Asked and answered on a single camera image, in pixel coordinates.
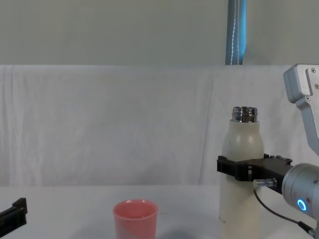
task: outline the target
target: cable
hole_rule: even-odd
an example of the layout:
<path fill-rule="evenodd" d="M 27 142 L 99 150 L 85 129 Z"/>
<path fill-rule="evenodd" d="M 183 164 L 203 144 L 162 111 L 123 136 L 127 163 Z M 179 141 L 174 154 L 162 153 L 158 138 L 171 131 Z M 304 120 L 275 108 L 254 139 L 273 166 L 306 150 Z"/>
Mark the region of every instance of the cable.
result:
<path fill-rule="evenodd" d="M 274 214 L 274 215 L 276 215 L 277 217 L 280 217 L 280 218 L 282 218 L 282 219 L 285 219 L 285 220 L 287 220 L 287 221 L 289 221 L 289 222 L 292 222 L 292 223 L 295 223 L 295 224 L 297 224 L 300 228 L 302 228 L 307 234 L 309 234 L 310 236 L 312 236 L 313 238 L 315 238 L 315 230 L 312 228 L 312 227 L 310 227 L 310 226 L 308 226 L 307 224 L 305 224 L 305 223 L 303 223 L 302 221 L 296 221 L 296 220 L 293 220 L 293 219 L 291 219 L 291 218 L 287 218 L 287 217 L 285 217 L 285 216 L 283 216 L 283 215 L 280 215 L 279 213 L 276 213 L 276 212 L 274 212 L 273 210 L 271 210 L 270 208 L 268 208 L 262 201 L 261 201 L 261 199 L 259 198 L 259 196 L 258 196 L 258 194 L 257 194 L 257 191 L 256 191 L 256 189 L 254 189 L 254 194 L 255 194 L 255 197 L 256 197 L 256 199 L 258 200 L 258 202 L 266 209 L 266 210 L 268 210 L 269 212 L 271 212 L 272 214 Z"/>
<path fill-rule="evenodd" d="M 276 215 L 277 217 L 280 217 L 280 218 L 282 218 L 282 219 L 285 219 L 285 220 L 287 220 L 287 221 L 289 221 L 289 222 L 292 222 L 292 223 L 295 223 L 295 224 L 298 224 L 298 223 L 299 223 L 299 222 L 297 222 L 296 220 L 293 220 L 293 219 L 291 219 L 291 218 L 287 218 L 287 217 L 285 217 L 285 216 L 283 216 L 283 215 L 280 215 L 279 213 L 274 212 L 274 211 L 271 210 L 270 208 L 268 208 L 268 207 L 261 201 L 261 199 L 259 198 L 256 189 L 254 189 L 254 194 L 255 194 L 256 199 L 258 200 L 258 202 L 259 202 L 266 210 L 268 210 L 268 211 L 271 212 L 272 214 L 274 214 L 274 215 Z"/>

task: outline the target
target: white tablecloth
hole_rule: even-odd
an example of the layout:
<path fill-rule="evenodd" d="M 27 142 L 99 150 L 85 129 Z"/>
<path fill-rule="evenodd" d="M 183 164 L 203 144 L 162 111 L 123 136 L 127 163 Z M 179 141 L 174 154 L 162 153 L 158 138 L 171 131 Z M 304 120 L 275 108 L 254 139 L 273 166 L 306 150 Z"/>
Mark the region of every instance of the white tablecloth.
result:
<path fill-rule="evenodd" d="M 114 239 L 112 207 L 125 199 L 145 198 L 159 206 L 157 239 L 216 239 L 218 191 L 215 186 L 2 187 L 0 210 L 19 197 L 27 198 L 27 225 L 7 239 Z M 262 193 L 277 212 L 315 225 L 281 195 L 270 189 Z M 262 239 L 308 238 L 264 209 L 261 226 Z"/>

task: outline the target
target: wrinkled fabric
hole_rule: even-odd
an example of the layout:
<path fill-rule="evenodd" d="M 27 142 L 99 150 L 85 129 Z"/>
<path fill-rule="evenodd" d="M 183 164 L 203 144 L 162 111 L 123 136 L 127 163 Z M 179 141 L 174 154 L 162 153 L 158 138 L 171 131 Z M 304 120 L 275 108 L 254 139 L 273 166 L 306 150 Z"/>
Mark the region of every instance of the wrinkled fabric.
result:
<path fill-rule="evenodd" d="M 234 106 L 259 111 L 265 152 L 317 164 L 288 66 L 0 66 L 0 184 L 218 184 Z"/>
<path fill-rule="evenodd" d="M 198 184 L 211 69 L 1 71 L 1 169 L 9 185 Z"/>

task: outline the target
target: plastic cup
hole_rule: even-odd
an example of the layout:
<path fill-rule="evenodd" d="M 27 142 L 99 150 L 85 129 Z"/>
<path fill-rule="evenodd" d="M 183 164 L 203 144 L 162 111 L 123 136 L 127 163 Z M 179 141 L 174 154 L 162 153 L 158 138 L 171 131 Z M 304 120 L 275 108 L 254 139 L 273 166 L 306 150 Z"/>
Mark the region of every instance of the plastic cup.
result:
<path fill-rule="evenodd" d="M 113 208 L 117 239 L 155 239 L 158 207 L 143 200 L 127 200 Z"/>

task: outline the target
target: black bracket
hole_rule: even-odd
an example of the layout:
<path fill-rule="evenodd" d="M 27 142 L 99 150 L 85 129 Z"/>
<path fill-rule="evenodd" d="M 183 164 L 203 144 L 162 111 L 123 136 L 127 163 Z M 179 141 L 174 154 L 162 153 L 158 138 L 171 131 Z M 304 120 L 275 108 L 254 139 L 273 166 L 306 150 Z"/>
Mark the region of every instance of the black bracket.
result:
<path fill-rule="evenodd" d="M 281 156 L 269 156 L 264 158 L 249 159 L 245 161 L 232 161 L 224 156 L 218 156 L 217 171 L 235 177 L 237 181 L 252 182 L 255 179 L 277 180 L 277 185 L 271 187 L 274 191 L 282 194 L 282 182 L 285 174 L 291 166 L 291 159 Z"/>
<path fill-rule="evenodd" d="M 0 213 L 0 238 L 26 224 L 26 198 L 20 198 L 12 207 Z"/>

